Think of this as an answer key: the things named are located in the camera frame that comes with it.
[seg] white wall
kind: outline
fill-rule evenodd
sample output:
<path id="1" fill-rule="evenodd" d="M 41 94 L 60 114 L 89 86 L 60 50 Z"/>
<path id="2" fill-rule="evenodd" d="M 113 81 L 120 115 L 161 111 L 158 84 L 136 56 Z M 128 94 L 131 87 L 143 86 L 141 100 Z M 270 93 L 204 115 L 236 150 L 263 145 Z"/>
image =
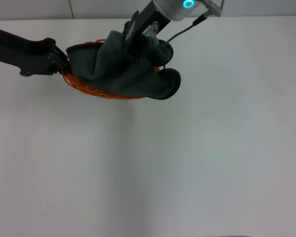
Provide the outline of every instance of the white wall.
<path id="1" fill-rule="evenodd" d="M 0 28 L 65 50 L 124 22 Z M 0 237 L 296 237 L 296 17 L 210 19 L 172 45 L 166 101 L 0 63 Z"/>
<path id="2" fill-rule="evenodd" d="M 292 16 L 296 0 L 226 0 L 223 16 Z"/>
<path id="3" fill-rule="evenodd" d="M 0 20 L 130 18 L 149 0 L 0 0 Z M 214 0 L 218 5 L 222 0 Z M 191 16 L 205 11 L 200 5 Z M 296 0 L 225 0 L 223 16 L 296 15 Z"/>
<path id="4" fill-rule="evenodd" d="M 0 20 L 72 17 L 69 0 L 0 0 Z"/>

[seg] white table surface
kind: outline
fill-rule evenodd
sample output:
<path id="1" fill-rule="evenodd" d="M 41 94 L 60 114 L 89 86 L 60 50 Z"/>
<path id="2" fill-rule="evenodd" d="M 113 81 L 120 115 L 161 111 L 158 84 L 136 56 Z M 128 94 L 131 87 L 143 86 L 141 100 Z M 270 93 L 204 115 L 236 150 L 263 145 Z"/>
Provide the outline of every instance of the white table surface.
<path id="1" fill-rule="evenodd" d="M 124 23 L 0 29 L 65 50 Z M 166 101 L 0 63 L 0 237 L 296 237 L 296 17 L 210 19 L 172 46 L 182 86 Z"/>

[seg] robotic arm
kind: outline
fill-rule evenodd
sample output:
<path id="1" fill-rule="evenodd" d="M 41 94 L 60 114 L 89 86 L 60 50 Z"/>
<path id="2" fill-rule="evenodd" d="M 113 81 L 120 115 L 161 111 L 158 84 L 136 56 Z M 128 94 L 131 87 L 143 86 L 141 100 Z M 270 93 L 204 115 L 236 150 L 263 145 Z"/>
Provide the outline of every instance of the robotic arm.
<path id="1" fill-rule="evenodd" d="M 221 8 L 211 0 L 152 0 L 141 13 L 135 12 L 131 21 L 125 24 L 122 33 L 123 55 L 118 65 L 119 74 L 121 75 L 138 62 L 143 49 L 148 44 L 159 44 L 156 35 L 171 21 L 183 20 L 201 3 L 208 10 L 189 28 L 163 43 L 166 45 L 209 16 L 220 16 Z M 20 75 L 25 77 L 63 74 L 72 69 L 66 54 L 56 46 L 54 39 L 30 41 L 2 30 L 0 30 L 0 62 L 19 67 Z"/>

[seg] fabric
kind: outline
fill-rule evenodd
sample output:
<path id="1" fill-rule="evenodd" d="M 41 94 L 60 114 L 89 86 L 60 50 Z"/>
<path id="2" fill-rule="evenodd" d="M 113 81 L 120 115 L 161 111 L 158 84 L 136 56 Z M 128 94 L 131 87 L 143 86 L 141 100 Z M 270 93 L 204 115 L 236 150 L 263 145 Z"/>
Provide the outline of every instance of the fabric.
<path id="1" fill-rule="evenodd" d="M 167 64 L 173 49 L 160 41 L 149 43 L 137 61 L 125 62 L 124 35 L 111 31 L 105 43 L 79 44 L 67 49 L 72 73 L 83 83 L 119 96 L 167 99 L 180 87 L 180 73 L 174 69 L 156 72 Z"/>

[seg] orange wire bundle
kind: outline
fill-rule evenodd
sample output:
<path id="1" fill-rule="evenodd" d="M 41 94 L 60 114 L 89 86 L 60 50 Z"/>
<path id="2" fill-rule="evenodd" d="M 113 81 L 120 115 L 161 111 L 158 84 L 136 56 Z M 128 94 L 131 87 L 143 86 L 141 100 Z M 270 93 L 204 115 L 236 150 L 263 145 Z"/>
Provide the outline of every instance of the orange wire bundle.
<path id="1" fill-rule="evenodd" d="M 105 41 L 105 39 L 99 39 L 95 42 L 86 42 L 86 43 L 99 43 L 99 42 L 103 42 L 103 41 Z M 158 68 L 158 67 L 156 67 L 155 69 L 157 72 L 160 71 L 160 68 Z M 75 77 L 72 73 L 63 72 L 63 77 L 64 77 L 65 82 L 69 86 L 71 86 L 71 87 L 73 87 L 85 94 L 88 94 L 88 95 L 94 95 L 94 96 L 98 96 L 98 97 L 102 97 L 102 98 L 106 98 L 106 99 L 119 99 L 119 100 L 131 100 L 131 99 L 144 98 L 144 96 L 119 96 L 119 95 L 107 94 L 104 91 L 101 91 L 96 88 L 92 88 L 91 86 L 84 84 L 77 77 Z"/>

